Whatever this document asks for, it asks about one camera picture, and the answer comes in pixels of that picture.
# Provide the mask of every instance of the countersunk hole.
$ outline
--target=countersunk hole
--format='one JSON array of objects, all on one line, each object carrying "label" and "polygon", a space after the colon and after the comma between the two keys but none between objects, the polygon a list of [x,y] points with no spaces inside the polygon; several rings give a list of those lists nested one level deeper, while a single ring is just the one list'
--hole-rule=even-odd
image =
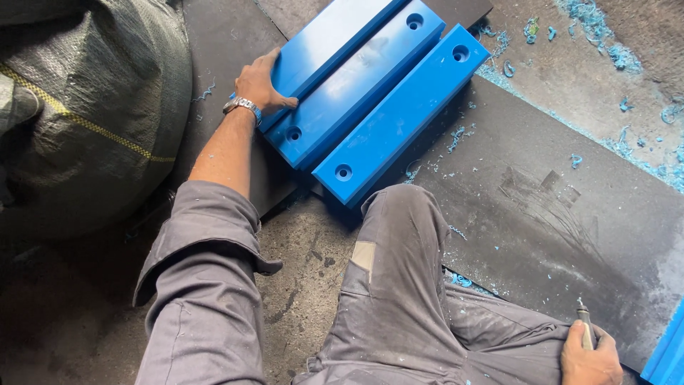
[{"label": "countersunk hole", "polygon": [[406,25],[413,30],[419,29],[423,27],[423,17],[420,14],[410,14],[406,18]]},{"label": "countersunk hole", "polygon": [[346,182],[347,180],[352,178],[352,168],[349,167],[348,164],[340,164],[335,169],[335,176],[342,182]]},{"label": "countersunk hole", "polygon": [[285,136],[289,141],[297,140],[302,137],[302,130],[294,125],[287,129],[287,133],[285,134]]},{"label": "countersunk hole", "polygon": [[453,59],[461,63],[465,62],[470,57],[470,51],[468,51],[468,47],[464,45],[457,45],[453,48],[451,53],[453,54]]}]

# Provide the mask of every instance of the blue plastic block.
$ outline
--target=blue plastic block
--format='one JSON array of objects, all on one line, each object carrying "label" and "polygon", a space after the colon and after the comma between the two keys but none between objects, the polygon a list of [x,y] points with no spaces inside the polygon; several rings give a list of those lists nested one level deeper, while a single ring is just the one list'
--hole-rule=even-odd
[{"label": "blue plastic block", "polygon": [[[280,51],[271,74],[285,97],[303,97],[406,0],[334,0]],[[266,132],[285,114],[263,119]]]},{"label": "blue plastic block", "polygon": [[674,312],[641,376],[653,385],[684,384],[684,301]]},{"label": "blue plastic block", "polygon": [[266,133],[295,169],[346,135],[432,49],[446,24],[412,0]]},{"label": "blue plastic block", "polygon": [[470,80],[490,54],[456,25],[313,171],[348,207]]}]

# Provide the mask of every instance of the gray coverall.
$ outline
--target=gray coverall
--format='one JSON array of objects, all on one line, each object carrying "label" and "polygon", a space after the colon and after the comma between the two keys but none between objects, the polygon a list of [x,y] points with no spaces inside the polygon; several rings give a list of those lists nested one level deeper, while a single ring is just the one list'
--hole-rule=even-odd
[{"label": "gray coverall", "polygon": [[[401,184],[373,194],[345,272],[337,316],[296,385],[561,382],[569,325],[445,284],[450,230],[429,192]],[[185,182],[138,282],[158,293],[138,384],[264,384],[263,313],[254,273],[259,216],[234,190]]]}]

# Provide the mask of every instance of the cuff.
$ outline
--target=cuff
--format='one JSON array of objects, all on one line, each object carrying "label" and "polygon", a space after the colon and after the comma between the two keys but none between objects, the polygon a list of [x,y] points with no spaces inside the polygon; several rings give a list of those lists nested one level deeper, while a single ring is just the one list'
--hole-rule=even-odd
[{"label": "cuff", "polygon": [[161,226],[142,267],[133,306],[144,305],[155,294],[159,274],[170,266],[162,265],[162,262],[200,243],[211,241],[212,245],[219,243],[232,247],[238,258],[247,255],[255,273],[277,273],[282,262],[264,260],[259,254],[256,234],[260,229],[257,209],[232,188],[200,180],[183,183],[178,189],[171,218]]}]

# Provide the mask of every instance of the wristwatch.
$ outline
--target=wristwatch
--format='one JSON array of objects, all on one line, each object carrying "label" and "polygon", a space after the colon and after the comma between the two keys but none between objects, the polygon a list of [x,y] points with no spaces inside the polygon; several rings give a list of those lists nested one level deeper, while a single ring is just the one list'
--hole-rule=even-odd
[{"label": "wristwatch", "polygon": [[230,111],[233,111],[234,108],[237,106],[248,108],[250,111],[254,113],[254,117],[256,118],[256,127],[261,125],[261,111],[259,107],[257,107],[256,104],[252,103],[251,101],[248,101],[247,99],[243,97],[234,97],[226,103],[226,105],[223,106],[223,113],[228,114]]}]

